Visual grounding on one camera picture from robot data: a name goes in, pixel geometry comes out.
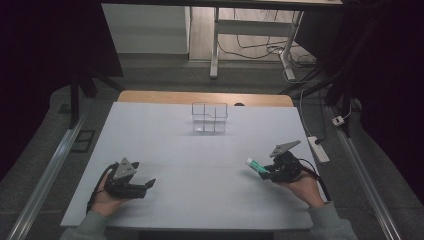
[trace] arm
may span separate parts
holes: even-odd
[[[103,233],[106,229],[108,217],[112,215],[118,207],[128,199],[116,199],[104,191],[107,179],[104,176],[99,185],[96,200],[87,213],[87,216],[77,228],[68,228],[62,234],[60,240],[105,240]]]
[[[309,205],[309,214],[313,223],[310,230],[311,239],[358,239],[350,222],[340,219],[334,204],[324,203],[313,176],[302,171],[298,181],[277,184],[290,189],[296,197]]]

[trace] transparent acrylic box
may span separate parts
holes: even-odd
[[[193,131],[195,132],[225,132],[228,118],[226,103],[193,103]]]

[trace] green marker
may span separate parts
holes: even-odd
[[[262,165],[253,160],[252,158],[248,158],[246,161],[247,166],[251,169],[255,170],[257,173],[269,173]]]

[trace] hand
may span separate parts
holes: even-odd
[[[93,206],[91,207],[91,210],[98,212],[105,217],[112,215],[118,209],[118,207],[121,206],[121,204],[129,201],[129,199],[111,197],[109,193],[104,190],[107,177],[108,174],[103,177],[102,182],[97,189],[97,195]]]
[[[296,197],[306,202],[312,208],[324,206],[324,201],[319,194],[317,181],[311,174],[305,171],[300,173],[300,178],[296,182],[281,182],[276,184],[290,189]]]

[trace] grey sleeve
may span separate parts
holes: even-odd
[[[358,239],[346,219],[340,219],[333,202],[320,208],[309,208],[313,226],[310,238],[322,239]]]
[[[103,233],[106,228],[107,217],[89,211],[77,228],[68,228],[63,232],[60,240],[106,240]]]

